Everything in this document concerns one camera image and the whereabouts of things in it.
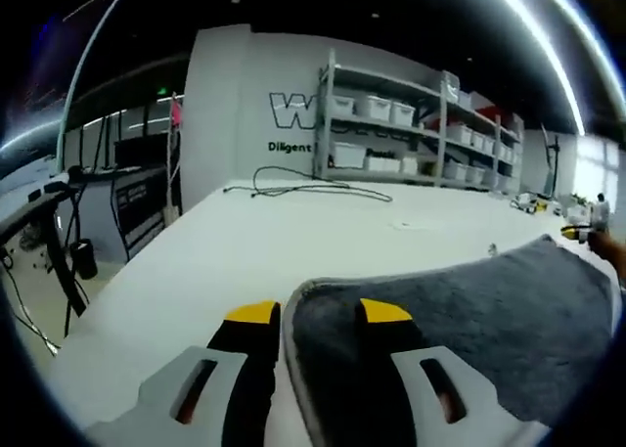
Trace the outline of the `person's right hand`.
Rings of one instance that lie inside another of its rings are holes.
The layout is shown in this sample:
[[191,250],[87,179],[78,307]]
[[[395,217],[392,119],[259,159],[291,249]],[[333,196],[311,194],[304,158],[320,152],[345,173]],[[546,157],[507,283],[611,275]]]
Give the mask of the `person's right hand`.
[[625,245],[614,240],[607,232],[590,232],[588,244],[593,253],[615,268],[625,264]]

